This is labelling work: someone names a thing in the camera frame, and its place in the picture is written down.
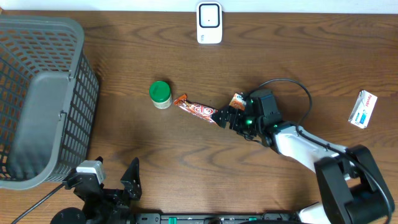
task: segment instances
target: basket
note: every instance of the basket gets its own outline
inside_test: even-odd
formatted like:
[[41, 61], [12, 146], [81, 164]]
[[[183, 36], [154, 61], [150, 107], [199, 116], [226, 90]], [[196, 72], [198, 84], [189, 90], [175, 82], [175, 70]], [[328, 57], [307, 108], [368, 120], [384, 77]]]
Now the basket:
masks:
[[98, 81], [66, 18], [0, 16], [0, 188], [60, 182], [86, 158]]

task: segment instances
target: small box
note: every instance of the small box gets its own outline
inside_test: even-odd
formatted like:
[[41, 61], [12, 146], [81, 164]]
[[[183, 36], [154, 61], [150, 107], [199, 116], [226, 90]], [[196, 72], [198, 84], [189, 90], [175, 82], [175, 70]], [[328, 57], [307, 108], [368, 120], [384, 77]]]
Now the small box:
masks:
[[376, 100], [377, 96], [370, 92], [366, 90], [360, 91], [353, 112], [348, 118], [348, 122], [362, 129], [366, 128], [371, 119]]

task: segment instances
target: white jar with green lid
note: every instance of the white jar with green lid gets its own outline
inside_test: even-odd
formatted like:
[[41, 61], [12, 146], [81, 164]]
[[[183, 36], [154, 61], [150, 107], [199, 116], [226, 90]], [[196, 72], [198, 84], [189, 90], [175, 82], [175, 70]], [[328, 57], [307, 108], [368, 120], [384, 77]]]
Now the white jar with green lid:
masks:
[[149, 96], [158, 109], [166, 109], [173, 103], [169, 84], [163, 81], [156, 81], [150, 86]]

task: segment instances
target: white background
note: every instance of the white background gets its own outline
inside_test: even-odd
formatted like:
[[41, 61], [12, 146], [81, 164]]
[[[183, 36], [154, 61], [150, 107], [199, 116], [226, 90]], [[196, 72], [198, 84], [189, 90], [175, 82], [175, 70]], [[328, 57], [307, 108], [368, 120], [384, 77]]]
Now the white background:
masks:
[[[198, 0], [0, 0], [5, 10], [194, 12]], [[219, 0], [224, 12], [398, 14], [398, 0]]]

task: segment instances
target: wooden table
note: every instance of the wooden table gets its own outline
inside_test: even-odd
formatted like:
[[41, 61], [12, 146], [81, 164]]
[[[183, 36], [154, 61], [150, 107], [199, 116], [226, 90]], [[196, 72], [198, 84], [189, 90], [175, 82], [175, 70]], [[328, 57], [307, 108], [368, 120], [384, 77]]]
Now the wooden table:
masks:
[[[398, 198], [397, 16], [225, 13], [222, 43], [200, 45], [195, 13], [4, 13], [71, 17], [84, 27], [85, 53], [101, 82], [88, 158], [102, 156], [105, 186], [122, 188], [121, 176], [138, 157], [142, 208], [262, 213], [320, 200], [315, 175], [297, 162], [176, 106], [156, 109], [149, 98], [156, 80], [168, 81], [174, 98], [186, 93], [214, 108], [271, 78], [300, 80], [314, 100], [305, 128], [331, 142], [369, 147]], [[308, 104], [299, 87], [269, 88], [287, 120], [303, 115]], [[347, 122], [362, 89], [378, 96], [364, 130]], [[55, 186], [0, 190], [0, 222], [10, 223]], [[82, 206], [61, 190], [21, 223], [48, 223], [61, 209]]]

